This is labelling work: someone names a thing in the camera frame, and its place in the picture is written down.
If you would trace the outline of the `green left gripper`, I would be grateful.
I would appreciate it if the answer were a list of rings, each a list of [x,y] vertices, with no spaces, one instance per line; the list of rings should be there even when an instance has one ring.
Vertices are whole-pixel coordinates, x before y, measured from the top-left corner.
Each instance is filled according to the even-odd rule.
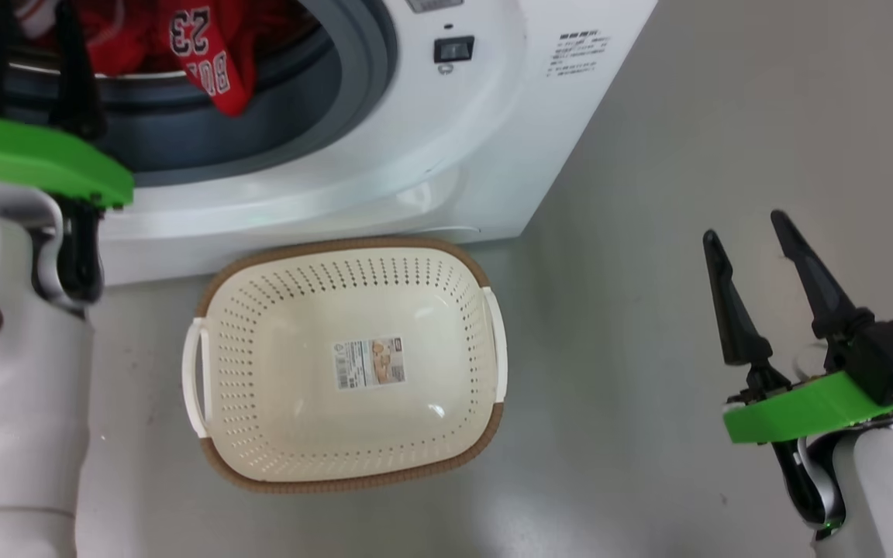
[[[13,3],[0,1],[0,115],[15,29]],[[50,110],[50,126],[56,129],[0,118],[0,183],[85,200],[102,209],[131,205],[132,172],[88,143],[103,137],[107,121],[84,28],[71,1],[54,7],[54,38],[60,56],[59,98]]]

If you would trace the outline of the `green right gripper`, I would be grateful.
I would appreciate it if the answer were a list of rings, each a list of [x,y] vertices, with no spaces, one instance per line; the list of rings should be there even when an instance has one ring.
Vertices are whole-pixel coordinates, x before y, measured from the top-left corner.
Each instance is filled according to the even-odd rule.
[[[770,215],[784,258],[796,267],[812,315],[816,339],[848,340],[874,322],[871,311],[857,307],[832,272],[805,240],[786,212]],[[868,390],[853,367],[781,384],[783,375],[769,364],[769,340],[760,336],[733,282],[733,265],[715,230],[702,237],[710,293],[722,357],[726,365],[751,365],[747,389],[723,411],[722,421],[733,444],[796,441],[858,426],[893,412],[893,386],[882,394]]]

